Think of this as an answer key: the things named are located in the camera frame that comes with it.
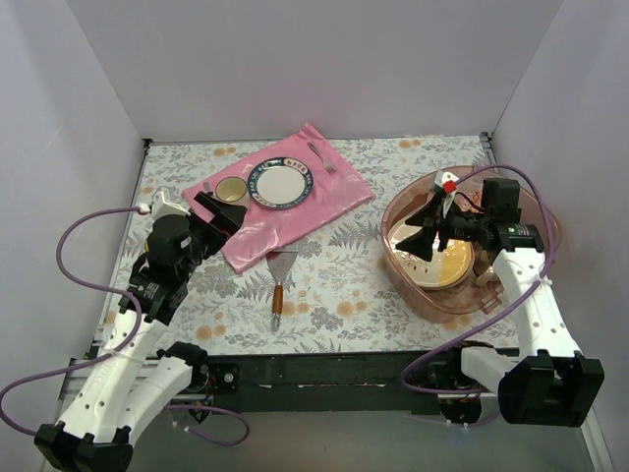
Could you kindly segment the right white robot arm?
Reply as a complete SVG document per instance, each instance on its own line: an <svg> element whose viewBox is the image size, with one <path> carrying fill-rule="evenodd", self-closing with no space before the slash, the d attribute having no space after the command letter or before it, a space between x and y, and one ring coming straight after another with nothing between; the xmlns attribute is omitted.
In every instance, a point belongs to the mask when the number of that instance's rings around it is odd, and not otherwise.
<svg viewBox="0 0 629 472"><path fill-rule="evenodd" d="M429 261L450 241L478 244L503 287L507 314L515 319L519 356L507 357L484 345L465 344L444 367L456 390L473 384L494 393L510 424L580 427L600 391L600 360L586 357L568 331L547 277L544 237L521 221L520 184L487 178L477 210L455 202L457 177L440 172L429 202L406 219L419 232L396 249Z"/></svg>

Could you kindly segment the yellow bottom plate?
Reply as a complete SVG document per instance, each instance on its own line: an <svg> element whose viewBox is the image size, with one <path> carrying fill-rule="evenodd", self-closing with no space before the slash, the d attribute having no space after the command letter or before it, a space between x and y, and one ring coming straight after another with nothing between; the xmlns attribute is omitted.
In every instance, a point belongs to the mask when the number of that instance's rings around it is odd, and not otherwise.
<svg viewBox="0 0 629 472"><path fill-rule="evenodd" d="M412 282L426 290L438 290L455 286L470 273L475 261L475 251L470 242L449 240L447 247L439 252L439 237L432 243L432 259L426 262L410 253L395 248L398 242L421 230L401 219L387 234L387 243L397 263Z"/></svg>

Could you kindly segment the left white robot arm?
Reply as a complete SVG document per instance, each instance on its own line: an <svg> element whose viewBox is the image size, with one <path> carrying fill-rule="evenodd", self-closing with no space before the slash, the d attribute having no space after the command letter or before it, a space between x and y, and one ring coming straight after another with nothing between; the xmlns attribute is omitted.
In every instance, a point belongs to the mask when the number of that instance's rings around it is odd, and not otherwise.
<svg viewBox="0 0 629 472"><path fill-rule="evenodd" d="M142 432L178 393L212 396L232 388L238 378L235 365L214 366L205 350L178 341L159 350L157 366L144 380L137 379L186 298L194 271L238 232L248 209L211 192L197 193L195 201L209 211L209 220L166 202L163 194L146 207L152 229L101 349L105 359L90 363L72 404L35 433L35 446L53 468L125 471Z"/></svg>

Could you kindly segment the red patterned small bowl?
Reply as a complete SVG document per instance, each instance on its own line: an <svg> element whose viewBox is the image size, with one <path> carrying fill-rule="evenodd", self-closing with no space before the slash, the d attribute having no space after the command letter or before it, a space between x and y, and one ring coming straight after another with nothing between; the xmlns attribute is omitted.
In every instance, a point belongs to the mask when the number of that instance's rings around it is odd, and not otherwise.
<svg viewBox="0 0 629 472"><path fill-rule="evenodd" d="M479 206L472 198L470 198L468 195L462 193L462 192L457 192L457 196L463 198L465 201L468 202L469 206L474 208L476 211L478 212L484 212L485 209L482 206Z"/></svg>

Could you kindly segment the pink mug purple inside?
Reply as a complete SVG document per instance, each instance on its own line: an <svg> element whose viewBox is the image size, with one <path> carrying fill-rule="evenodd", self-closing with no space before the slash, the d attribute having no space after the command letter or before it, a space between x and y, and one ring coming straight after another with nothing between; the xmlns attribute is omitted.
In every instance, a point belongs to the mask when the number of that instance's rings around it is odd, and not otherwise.
<svg viewBox="0 0 629 472"><path fill-rule="evenodd" d="M476 261L473 266L473 271L476 276L475 284L478 287L485 287L490 283L498 281L493 266L487 261Z"/></svg>

